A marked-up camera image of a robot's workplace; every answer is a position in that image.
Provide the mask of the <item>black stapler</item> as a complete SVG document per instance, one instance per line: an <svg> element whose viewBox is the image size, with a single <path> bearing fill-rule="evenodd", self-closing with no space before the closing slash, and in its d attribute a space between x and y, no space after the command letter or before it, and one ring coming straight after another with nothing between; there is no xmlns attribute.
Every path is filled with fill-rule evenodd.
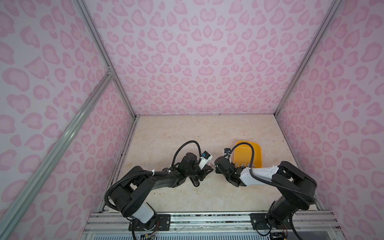
<svg viewBox="0 0 384 240"><path fill-rule="evenodd" d="M190 177L191 182L193 183L194 187L198 187L200 185L200 179L197 176Z"/></svg>

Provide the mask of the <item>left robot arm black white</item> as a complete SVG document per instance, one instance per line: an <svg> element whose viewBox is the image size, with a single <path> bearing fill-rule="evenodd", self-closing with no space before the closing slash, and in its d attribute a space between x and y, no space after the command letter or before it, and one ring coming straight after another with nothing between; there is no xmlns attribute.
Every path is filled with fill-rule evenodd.
<svg viewBox="0 0 384 240"><path fill-rule="evenodd" d="M180 163L162 171L146 171L136 166L114 183L105 193L105 204L131 220L134 226L139 223L144 230L154 231L159 227L160 217L145 202L151 191L161 188L177 188L190 179L198 187L205 177L213 171L208 162L213 158L208 152L199 157L187 153Z"/></svg>

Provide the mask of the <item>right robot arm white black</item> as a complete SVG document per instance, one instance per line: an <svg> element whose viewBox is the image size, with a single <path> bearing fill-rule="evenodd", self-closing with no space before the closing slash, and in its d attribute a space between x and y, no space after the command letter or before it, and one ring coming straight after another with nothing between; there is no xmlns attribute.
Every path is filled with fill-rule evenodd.
<svg viewBox="0 0 384 240"><path fill-rule="evenodd" d="M216 172L235 187L268 185L282 194L274 201L265 216L265 223L279 228L298 210L308 210L316 204L317 183L309 175L287 161L270 168L236 167L225 157L215 160Z"/></svg>

